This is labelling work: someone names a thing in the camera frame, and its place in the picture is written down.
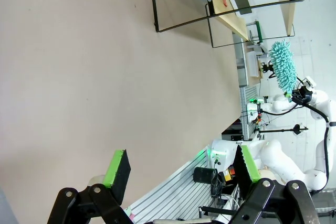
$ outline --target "white robot link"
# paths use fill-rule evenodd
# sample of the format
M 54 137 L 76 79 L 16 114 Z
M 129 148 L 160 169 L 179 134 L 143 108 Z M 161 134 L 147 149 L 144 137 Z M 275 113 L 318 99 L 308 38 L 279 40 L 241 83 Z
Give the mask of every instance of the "white robot link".
M 285 184 L 297 179 L 303 181 L 309 190 L 320 191 L 326 186 L 329 171 L 333 168 L 333 150 L 336 142 L 336 102 L 329 99 L 325 92 L 316 90 L 315 86 L 312 79 L 306 77 L 302 87 L 293 91 L 292 101 L 289 102 L 284 95 L 276 95 L 271 99 L 272 103 L 261 104 L 261 111 L 274 114 L 283 112 L 283 110 L 291 110 L 299 104 L 309 108 L 315 120 L 326 120 L 324 140 L 316 147 L 314 169 L 302 172 L 295 162 L 281 150 L 281 143 L 278 140 L 260 140 L 241 144 L 248 145 L 255 161 L 261 161 L 281 178 L 282 181 L 278 182 Z M 257 110 L 256 104 L 249 104 L 248 107 L 250 110 Z M 236 142 L 215 140 L 212 143 L 211 153 L 213 167 L 219 172 L 228 169 L 234 161 L 236 149 Z

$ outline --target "screw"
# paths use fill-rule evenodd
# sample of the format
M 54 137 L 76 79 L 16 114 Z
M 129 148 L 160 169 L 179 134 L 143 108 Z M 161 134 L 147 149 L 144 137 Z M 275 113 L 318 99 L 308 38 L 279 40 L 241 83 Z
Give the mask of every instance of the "screw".
M 271 185 L 271 183 L 268 180 L 265 180 L 262 184 L 265 187 L 269 187 Z
M 294 190 L 297 190 L 297 189 L 299 189 L 299 185 L 298 185 L 297 183 L 293 183 L 293 184 L 292 184 L 292 188 L 293 188 Z
M 96 194 L 100 193 L 100 188 L 99 187 L 95 187 L 93 190 Z

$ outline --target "beige table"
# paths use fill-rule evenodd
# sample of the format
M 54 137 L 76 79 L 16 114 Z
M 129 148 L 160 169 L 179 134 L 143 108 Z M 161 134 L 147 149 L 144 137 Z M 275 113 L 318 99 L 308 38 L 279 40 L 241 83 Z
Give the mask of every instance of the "beige table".
M 204 10 L 181 2 L 157 0 Z M 20 223 L 45 223 L 119 148 L 128 206 L 240 116 L 233 47 L 211 48 L 206 21 L 158 34 L 152 0 L 0 4 L 0 186 Z

